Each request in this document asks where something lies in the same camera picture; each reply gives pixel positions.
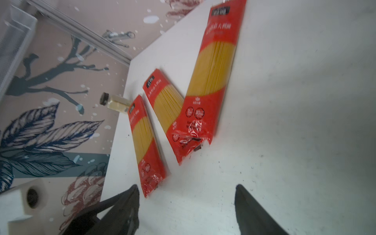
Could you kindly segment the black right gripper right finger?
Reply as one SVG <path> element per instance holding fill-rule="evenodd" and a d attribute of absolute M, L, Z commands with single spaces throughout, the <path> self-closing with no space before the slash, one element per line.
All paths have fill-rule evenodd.
<path fill-rule="evenodd" d="M 242 235 L 287 235 L 241 184 L 236 186 L 235 211 Z"/>

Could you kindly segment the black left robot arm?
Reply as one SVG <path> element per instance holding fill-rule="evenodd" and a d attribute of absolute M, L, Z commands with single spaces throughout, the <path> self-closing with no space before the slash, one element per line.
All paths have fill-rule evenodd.
<path fill-rule="evenodd" d="M 41 211 L 48 201 L 41 179 L 35 179 L 1 193 L 2 235 L 44 235 Z"/>

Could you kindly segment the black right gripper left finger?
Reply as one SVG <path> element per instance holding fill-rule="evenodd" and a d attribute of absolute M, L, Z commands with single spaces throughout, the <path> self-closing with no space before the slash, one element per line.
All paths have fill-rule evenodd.
<path fill-rule="evenodd" d="M 64 235 L 133 235 L 139 228 L 140 192 L 137 185 L 83 209 Z"/>

